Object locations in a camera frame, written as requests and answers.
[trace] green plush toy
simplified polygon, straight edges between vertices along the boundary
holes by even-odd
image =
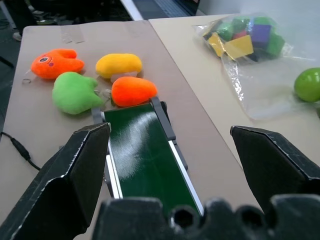
[[[97,85],[97,81],[92,77],[65,72],[54,82],[53,103],[62,112],[73,115],[99,107],[103,100],[94,92]]]

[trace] orange fish plush toy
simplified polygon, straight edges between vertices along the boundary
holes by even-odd
[[[85,63],[76,57],[73,49],[53,49],[38,56],[31,64],[31,71],[46,80],[55,80],[66,72],[79,73]]]

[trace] purple cube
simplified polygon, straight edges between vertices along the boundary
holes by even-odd
[[[254,48],[265,49],[270,38],[271,25],[254,24],[251,32],[251,40]]]

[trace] table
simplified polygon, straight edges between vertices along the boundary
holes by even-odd
[[[221,197],[233,208],[244,204],[258,206],[232,152],[149,21],[95,22],[81,24],[79,28],[84,42],[77,44],[63,43],[59,26],[29,26],[23,32],[4,131],[28,149],[36,164],[42,167],[74,131],[93,124],[93,119],[90,112],[78,116],[59,112],[52,104],[53,83],[26,74],[33,59],[54,48],[73,48],[85,62],[84,75],[96,78],[101,90],[110,84],[95,73],[98,59],[108,53],[135,53],[142,59],[144,77],[157,85],[159,98],[167,103],[177,142],[200,200],[204,203],[209,198]],[[22,79],[31,76],[30,84],[22,83]],[[5,137],[0,141],[0,154],[2,223],[37,171],[22,159]],[[103,184],[90,228],[75,239],[91,238],[100,203],[109,197]]]
[[[239,164],[239,156],[229,131],[232,125],[278,132],[320,166],[320,120],[314,109],[306,108],[262,121],[249,119],[242,110],[220,59],[196,37],[192,27],[221,17],[151,19],[150,23]]]

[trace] plastic bag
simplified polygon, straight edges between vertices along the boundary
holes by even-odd
[[[232,15],[195,28],[221,58],[250,118],[272,118],[311,104],[295,95],[294,84],[301,72],[317,62],[296,49],[270,17],[262,13]]]

